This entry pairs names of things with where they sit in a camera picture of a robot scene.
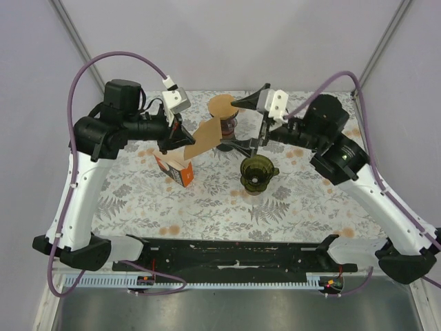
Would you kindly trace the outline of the orange coffee filter box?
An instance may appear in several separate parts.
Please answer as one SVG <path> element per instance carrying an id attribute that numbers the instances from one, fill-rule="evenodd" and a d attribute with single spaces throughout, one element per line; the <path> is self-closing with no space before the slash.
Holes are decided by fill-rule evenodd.
<path id="1" fill-rule="evenodd" d="M 169 178 L 186 188 L 194 179 L 191 161 L 184 160 L 184 149 L 161 153 L 158 149 L 153 151 L 153 156 L 159 166 Z"/>

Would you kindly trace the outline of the brown paper coffee filter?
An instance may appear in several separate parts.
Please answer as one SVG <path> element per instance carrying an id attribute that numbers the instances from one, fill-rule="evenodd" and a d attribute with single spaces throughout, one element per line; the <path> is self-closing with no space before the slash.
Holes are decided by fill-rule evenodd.
<path id="1" fill-rule="evenodd" d="M 238 108 L 232 105 L 234 100 L 230 94 L 220 94 L 211 98 L 207 105 L 210 115 L 221 120 L 234 116 L 238 112 Z"/>

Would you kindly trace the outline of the green glass dripper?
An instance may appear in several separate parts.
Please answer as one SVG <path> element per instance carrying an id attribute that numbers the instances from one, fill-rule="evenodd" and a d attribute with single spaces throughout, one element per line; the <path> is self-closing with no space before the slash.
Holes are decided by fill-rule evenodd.
<path id="1" fill-rule="evenodd" d="M 250 195 L 259 195 L 266 191 L 271 179 L 279 173 L 280 170 L 269 158 L 256 154 L 242 161 L 240 182 Z"/>

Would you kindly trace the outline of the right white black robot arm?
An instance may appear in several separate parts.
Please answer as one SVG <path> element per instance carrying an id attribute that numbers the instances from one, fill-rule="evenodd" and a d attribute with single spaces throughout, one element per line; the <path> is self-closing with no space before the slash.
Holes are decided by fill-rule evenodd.
<path id="1" fill-rule="evenodd" d="M 349 114 L 329 94 L 307 102 L 303 117 L 289 117 L 288 94 L 265 84 L 233 108 L 262 114 L 258 136 L 245 141 L 226 139 L 241 152 L 240 181 L 250 194 L 267 189 L 278 174 L 273 163 L 258 154 L 269 141 L 306 148 L 313 152 L 311 164 L 318 174 L 355 199 L 384 230 L 384 239 L 348 239 L 328 236 L 318 247 L 316 265 L 332 271 L 338 265 L 378 267 L 394 281 L 409 284 L 421 279 L 435 265 L 440 252 L 440 230 L 420 220 L 378 174 L 373 159 L 344 135 Z"/>

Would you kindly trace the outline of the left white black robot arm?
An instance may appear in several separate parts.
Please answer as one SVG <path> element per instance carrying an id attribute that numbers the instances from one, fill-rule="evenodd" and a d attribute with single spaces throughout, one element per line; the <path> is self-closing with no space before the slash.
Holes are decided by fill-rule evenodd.
<path id="1" fill-rule="evenodd" d="M 107 262 L 123 260 L 139 271 L 151 265 L 143 239 L 92 233 L 103 183 L 129 141 L 155 141 L 162 153 L 195 143 L 182 124 L 181 112 L 191 106 L 183 88 L 163 91 L 157 114 L 143 109 L 145 101 L 139 83 L 113 79 L 105 85 L 102 102 L 74 124 L 76 150 L 70 155 L 63 195 L 49 230 L 33 239 L 36 251 L 78 270 L 97 271 Z"/>

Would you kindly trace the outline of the floral patterned table mat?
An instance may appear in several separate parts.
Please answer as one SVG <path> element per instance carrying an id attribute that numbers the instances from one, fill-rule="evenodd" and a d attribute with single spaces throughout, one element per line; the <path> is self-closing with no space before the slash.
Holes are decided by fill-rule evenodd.
<path id="1" fill-rule="evenodd" d="M 275 142 L 261 148 L 280 172 L 252 196 L 240 184 L 243 156 L 234 150 L 194 158 L 194 179 L 183 187 L 161 171 L 155 149 L 154 142 L 131 141 L 119 152 L 101 188 L 94 234 L 303 242 L 384 236 L 357 202 L 314 170 L 308 150 Z"/>

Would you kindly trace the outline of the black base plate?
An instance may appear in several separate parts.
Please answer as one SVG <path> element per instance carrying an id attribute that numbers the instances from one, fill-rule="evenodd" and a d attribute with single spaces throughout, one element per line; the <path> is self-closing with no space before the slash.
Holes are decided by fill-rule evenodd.
<path id="1" fill-rule="evenodd" d="M 143 239 L 136 265 L 180 277 L 186 282 L 306 280 L 310 273 L 357 272 L 339 265 L 323 243 Z"/>

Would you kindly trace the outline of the left aluminium frame post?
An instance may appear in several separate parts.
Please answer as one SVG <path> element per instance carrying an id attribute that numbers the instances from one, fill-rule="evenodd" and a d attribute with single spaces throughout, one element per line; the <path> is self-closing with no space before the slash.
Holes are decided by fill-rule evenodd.
<path id="1" fill-rule="evenodd" d="M 79 31 L 77 30 L 74 21 L 71 18 L 70 14 L 68 13 L 68 10 L 66 9 L 65 5 L 61 0 L 49 0 L 48 2 L 52 6 L 52 9 L 54 10 L 59 21 L 61 22 L 64 30 L 68 34 L 82 62 L 87 63 L 89 60 L 92 59 L 92 56 L 86 44 L 84 43 L 81 35 L 79 34 Z M 103 80 L 103 77 L 101 76 L 101 73 L 97 69 L 96 65 L 92 64 L 89 67 L 88 72 L 90 73 L 90 76 L 92 77 L 100 93 L 103 94 L 105 89 L 105 82 Z"/>

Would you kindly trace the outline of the aluminium frame post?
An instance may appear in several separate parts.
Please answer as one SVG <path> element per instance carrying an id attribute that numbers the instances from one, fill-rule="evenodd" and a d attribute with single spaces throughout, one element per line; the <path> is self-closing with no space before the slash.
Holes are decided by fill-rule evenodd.
<path id="1" fill-rule="evenodd" d="M 82 62 L 87 63 L 89 60 L 92 59 L 92 56 L 86 44 L 84 43 L 81 35 L 79 34 L 79 31 L 77 30 L 74 21 L 71 18 L 70 14 L 68 13 L 68 10 L 66 9 L 65 5 L 61 0 L 49 0 L 48 2 L 52 6 L 52 9 L 54 10 L 59 21 L 61 22 L 64 30 L 68 34 Z M 103 80 L 103 77 L 101 76 L 101 73 L 97 69 L 96 65 L 92 64 L 89 67 L 88 72 L 90 73 L 90 76 L 92 77 L 100 93 L 103 94 L 105 89 L 105 82 Z"/>
<path id="2" fill-rule="evenodd" d="M 391 43 L 394 35 L 398 31 L 401 23 L 404 21 L 408 11 L 413 5 L 414 0 L 401 0 L 396 8 L 392 18 L 389 20 L 387 27 L 384 29 L 373 53 L 369 57 L 369 60 L 364 67 L 360 77 L 359 84 L 360 88 L 363 88 L 369 80 L 369 77 L 376 68 L 379 60 L 381 60 L 383 54 L 386 52 L 388 45 Z"/>

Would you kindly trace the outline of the right aluminium frame post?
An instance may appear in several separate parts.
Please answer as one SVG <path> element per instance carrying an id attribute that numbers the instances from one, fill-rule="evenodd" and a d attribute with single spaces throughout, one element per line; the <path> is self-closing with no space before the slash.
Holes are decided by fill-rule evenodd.
<path id="1" fill-rule="evenodd" d="M 373 53 L 369 57 L 369 60 L 364 67 L 360 77 L 359 84 L 360 88 L 363 88 L 369 80 L 369 77 L 376 68 L 379 60 L 381 60 L 383 54 L 386 52 L 388 45 L 391 43 L 394 35 L 398 31 L 401 23 L 404 21 L 408 11 L 413 5 L 414 0 L 401 0 L 396 8 L 392 18 L 389 20 L 387 27 L 384 29 Z"/>

